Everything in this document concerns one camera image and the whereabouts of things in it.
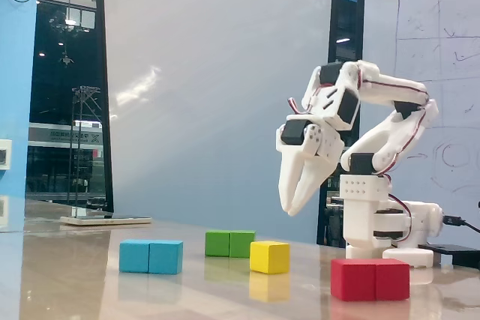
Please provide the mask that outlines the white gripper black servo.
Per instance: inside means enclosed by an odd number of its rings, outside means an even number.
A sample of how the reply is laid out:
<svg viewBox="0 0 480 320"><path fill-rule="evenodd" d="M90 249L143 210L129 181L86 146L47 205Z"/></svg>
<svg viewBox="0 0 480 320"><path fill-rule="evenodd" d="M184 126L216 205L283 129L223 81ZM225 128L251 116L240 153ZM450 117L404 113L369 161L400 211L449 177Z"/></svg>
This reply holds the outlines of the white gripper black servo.
<svg viewBox="0 0 480 320"><path fill-rule="evenodd" d="M295 216L336 170L344 149L339 132L314 115L288 115L276 131L281 153L281 207Z"/></svg>

